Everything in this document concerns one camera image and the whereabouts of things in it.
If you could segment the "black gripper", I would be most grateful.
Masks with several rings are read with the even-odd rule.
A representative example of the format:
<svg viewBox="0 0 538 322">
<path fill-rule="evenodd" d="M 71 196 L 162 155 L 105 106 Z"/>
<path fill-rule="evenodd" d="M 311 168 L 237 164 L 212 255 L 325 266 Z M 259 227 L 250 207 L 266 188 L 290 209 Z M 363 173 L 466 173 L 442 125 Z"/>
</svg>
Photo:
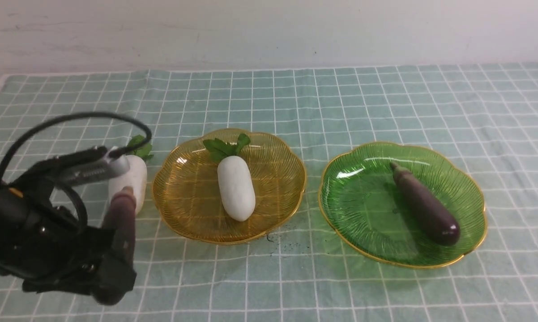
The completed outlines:
<svg viewBox="0 0 538 322">
<path fill-rule="evenodd" d="M 92 296 L 95 287 L 114 285 L 107 269 L 118 264 L 113 229 L 88 225 L 76 191 L 81 220 L 50 202 L 54 183 L 40 178 L 0 185 L 0 276 L 23 281 L 23 292 Z"/>
</svg>

